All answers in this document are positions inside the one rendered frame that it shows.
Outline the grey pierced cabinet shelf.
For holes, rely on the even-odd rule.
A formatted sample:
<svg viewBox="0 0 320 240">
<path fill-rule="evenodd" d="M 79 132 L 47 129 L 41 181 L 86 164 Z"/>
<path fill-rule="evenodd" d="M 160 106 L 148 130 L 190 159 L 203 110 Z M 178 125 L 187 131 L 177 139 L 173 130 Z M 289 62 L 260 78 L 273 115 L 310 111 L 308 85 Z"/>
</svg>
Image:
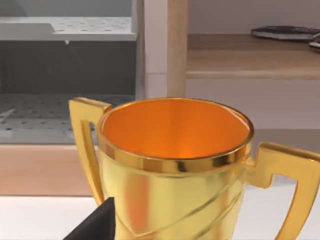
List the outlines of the grey pierced cabinet shelf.
<svg viewBox="0 0 320 240">
<path fill-rule="evenodd" d="M 135 40 L 130 17 L 0 17 L 0 41 Z"/>
</svg>

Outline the gold trophy cup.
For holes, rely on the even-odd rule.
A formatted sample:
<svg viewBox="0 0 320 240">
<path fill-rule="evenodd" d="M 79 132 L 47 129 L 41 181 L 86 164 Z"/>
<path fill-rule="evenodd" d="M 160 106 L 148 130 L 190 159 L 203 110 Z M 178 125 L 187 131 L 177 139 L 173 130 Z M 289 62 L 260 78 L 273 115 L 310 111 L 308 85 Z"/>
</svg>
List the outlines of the gold trophy cup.
<svg viewBox="0 0 320 240">
<path fill-rule="evenodd" d="M 296 181 L 274 240 L 296 240 L 320 186 L 320 154 L 262 142 L 240 111 L 163 97 L 112 107 L 68 102 L 82 169 L 98 205 L 113 198 L 115 240 L 231 240 L 245 185 Z"/>
</svg>

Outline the wooden open shelf unit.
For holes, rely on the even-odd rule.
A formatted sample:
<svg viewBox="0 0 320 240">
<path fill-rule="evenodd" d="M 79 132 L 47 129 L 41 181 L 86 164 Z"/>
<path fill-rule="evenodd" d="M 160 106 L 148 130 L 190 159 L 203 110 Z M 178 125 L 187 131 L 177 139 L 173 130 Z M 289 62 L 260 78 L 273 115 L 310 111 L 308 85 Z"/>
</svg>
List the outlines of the wooden open shelf unit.
<svg viewBox="0 0 320 240">
<path fill-rule="evenodd" d="M 253 28 L 320 28 L 320 0 L 168 0 L 168 71 L 259 129 L 320 130 L 320 53 Z"/>
</svg>

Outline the pale wooden drawer front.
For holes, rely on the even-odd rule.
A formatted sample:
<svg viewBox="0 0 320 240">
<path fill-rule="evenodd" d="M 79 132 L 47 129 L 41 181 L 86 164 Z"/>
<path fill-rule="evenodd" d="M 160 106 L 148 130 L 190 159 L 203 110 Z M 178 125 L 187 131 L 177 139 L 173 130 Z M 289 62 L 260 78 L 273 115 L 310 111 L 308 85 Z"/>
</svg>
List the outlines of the pale wooden drawer front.
<svg viewBox="0 0 320 240">
<path fill-rule="evenodd" d="M 74 145 L 0 144 L 0 196 L 91 196 Z"/>
</svg>

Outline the dark flat book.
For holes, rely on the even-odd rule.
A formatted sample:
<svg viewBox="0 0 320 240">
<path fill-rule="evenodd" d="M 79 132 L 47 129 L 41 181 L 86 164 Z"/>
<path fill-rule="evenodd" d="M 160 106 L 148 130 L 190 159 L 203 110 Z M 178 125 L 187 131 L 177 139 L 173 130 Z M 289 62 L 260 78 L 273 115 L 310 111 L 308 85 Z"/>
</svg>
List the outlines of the dark flat book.
<svg viewBox="0 0 320 240">
<path fill-rule="evenodd" d="M 302 42 L 311 40 L 314 35 L 319 33 L 320 28 L 308 28 L 289 25 L 269 25 L 253 28 L 251 30 L 251 35 L 257 38 Z"/>
</svg>

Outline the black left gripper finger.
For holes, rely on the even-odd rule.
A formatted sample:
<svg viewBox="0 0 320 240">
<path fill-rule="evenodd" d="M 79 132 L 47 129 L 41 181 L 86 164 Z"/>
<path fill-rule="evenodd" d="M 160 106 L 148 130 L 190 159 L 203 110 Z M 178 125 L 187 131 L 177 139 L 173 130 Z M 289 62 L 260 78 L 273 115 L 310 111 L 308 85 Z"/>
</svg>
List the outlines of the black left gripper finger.
<svg viewBox="0 0 320 240">
<path fill-rule="evenodd" d="M 109 197 L 63 240 L 115 240 L 115 204 Z"/>
</svg>

